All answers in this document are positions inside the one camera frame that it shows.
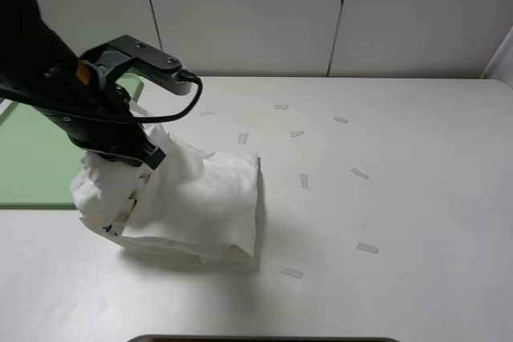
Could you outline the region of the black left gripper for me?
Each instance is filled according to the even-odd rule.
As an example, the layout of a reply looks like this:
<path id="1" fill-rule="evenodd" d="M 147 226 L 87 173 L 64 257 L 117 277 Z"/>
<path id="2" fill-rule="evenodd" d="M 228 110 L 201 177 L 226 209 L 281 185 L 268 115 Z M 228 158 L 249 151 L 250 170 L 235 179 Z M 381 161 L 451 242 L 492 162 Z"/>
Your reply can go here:
<path id="1" fill-rule="evenodd" d="M 152 170 L 166 154 L 153 143 L 138 123 L 112 123 L 103 115 L 132 117 L 128 93 L 107 80 L 99 67 L 81 60 L 49 62 L 37 66 L 40 78 L 35 92 L 59 108 L 38 111 L 61 128 L 77 147 L 108 161 L 146 164 Z"/>

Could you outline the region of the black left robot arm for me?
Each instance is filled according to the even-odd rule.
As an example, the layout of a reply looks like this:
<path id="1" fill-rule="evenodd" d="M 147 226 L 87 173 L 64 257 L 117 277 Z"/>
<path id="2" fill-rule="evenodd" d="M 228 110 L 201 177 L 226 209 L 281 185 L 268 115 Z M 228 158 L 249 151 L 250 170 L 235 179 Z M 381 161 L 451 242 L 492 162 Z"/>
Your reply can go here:
<path id="1" fill-rule="evenodd" d="M 164 152 L 139 123 L 72 116 L 67 108 L 131 117 L 130 95 L 94 58 L 78 57 L 42 20 L 37 0 L 1 0 L 1 92 L 23 98 L 77 147 L 110 162 L 155 170 Z"/>

